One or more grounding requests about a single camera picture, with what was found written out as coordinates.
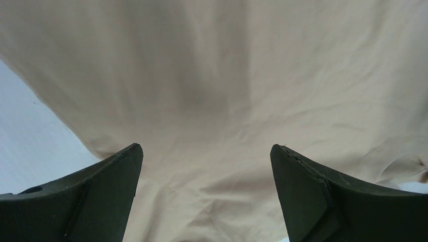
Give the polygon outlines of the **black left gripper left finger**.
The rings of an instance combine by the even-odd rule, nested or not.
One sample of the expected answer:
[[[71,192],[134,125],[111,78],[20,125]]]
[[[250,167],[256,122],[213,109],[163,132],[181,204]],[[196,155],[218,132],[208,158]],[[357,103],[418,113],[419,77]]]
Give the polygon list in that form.
[[[1,195],[1,241],[122,241],[143,150],[109,158],[18,194]]]

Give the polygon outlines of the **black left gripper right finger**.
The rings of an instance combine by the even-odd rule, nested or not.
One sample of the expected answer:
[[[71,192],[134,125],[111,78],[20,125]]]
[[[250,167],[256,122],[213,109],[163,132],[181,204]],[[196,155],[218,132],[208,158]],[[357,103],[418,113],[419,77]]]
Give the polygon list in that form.
[[[427,195],[371,184],[281,145],[270,152],[290,241],[427,241]]]

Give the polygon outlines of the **beige t shirt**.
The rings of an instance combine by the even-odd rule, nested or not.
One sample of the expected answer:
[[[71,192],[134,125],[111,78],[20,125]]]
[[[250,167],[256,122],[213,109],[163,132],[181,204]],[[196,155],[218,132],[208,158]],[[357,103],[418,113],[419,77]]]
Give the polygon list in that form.
[[[280,241],[274,144],[427,183],[427,1],[1,1],[1,59],[97,158],[124,241]]]

